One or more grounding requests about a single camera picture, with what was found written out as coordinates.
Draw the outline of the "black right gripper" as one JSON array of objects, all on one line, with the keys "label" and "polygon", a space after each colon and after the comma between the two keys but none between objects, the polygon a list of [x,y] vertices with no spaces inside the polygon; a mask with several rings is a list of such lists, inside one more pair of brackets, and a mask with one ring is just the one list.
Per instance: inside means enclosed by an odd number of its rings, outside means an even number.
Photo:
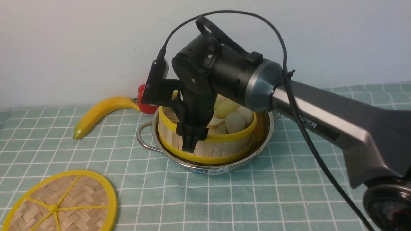
[{"label": "black right gripper", "polygon": [[194,152],[197,141],[207,139],[207,125],[214,116],[217,93],[211,87],[210,70],[204,65],[211,60],[210,47],[204,36],[198,35],[172,59],[173,70],[181,81],[175,113],[179,120],[176,132],[182,136],[184,152]]}]

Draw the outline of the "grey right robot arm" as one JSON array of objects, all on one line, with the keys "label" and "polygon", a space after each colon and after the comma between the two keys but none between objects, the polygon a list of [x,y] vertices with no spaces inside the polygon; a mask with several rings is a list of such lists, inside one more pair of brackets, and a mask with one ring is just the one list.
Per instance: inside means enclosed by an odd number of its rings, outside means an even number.
[{"label": "grey right robot arm", "polygon": [[207,136],[217,94],[254,112],[272,109],[342,149],[352,188],[384,231],[410,230],[410,111],[374,107],[289,79],[280,64],[198,35],[172,59],[183,151]]}]

